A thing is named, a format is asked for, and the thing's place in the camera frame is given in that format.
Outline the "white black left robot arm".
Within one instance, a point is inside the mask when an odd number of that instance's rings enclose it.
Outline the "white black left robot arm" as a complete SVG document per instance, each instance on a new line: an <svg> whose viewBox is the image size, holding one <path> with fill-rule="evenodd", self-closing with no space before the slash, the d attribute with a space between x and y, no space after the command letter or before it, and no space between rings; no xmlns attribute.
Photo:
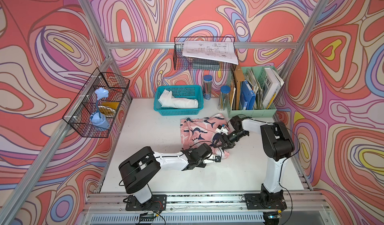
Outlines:
<svg viewBox="0 0 384 225"><path fill-rule="evenodd" d="M119 165L122 177L119 186L124 187L126 193L135 198L136 202L144 205L153 198L149 182L159 171L205 168L208 163L220 160L206 143L197 148L171 154L155 152L151 147L144 147Z"/></svg>

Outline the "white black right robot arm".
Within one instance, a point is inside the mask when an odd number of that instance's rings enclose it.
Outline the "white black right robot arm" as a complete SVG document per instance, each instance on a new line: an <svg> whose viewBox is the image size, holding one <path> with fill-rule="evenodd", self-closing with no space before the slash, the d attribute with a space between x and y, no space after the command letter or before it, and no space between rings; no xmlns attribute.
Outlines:
<svg viewBox="0 0 384 225"><path fill-rule="evenodd" d="M263 150L269 158L267 173L259 193L244 194L248 210L277 210L287 208L281 180L286 161L294 155L295 145L288 129L282 122L264 122L251 117L234 116L230 119L233 127L231 133L225 132L223 126L218 126L213 138L212 147L219 149L219 157L224 157L224 151L235 147L243 137L250 132L258 133L262 138Z"/></svg>

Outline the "pink shark print shorts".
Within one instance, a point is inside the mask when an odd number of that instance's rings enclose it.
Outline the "pink shark print shorts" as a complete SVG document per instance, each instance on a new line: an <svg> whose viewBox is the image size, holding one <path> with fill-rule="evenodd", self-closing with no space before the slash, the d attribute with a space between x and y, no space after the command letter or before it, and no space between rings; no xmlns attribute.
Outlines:
<svg viewBox="0 0 384 225"><path fill-rule="evenodd" d="M198 148L203 143L209 145L213 151L213 155L221 156L222 159L229 157L229 152L221 148L214 148L214 138L218 135L216 128L218 125L226 125L231 131L226 118L222 114L216 114L212 117L205 117L202 119L181 119L181 143L182 148L187 150L189 148Z"/></svg>

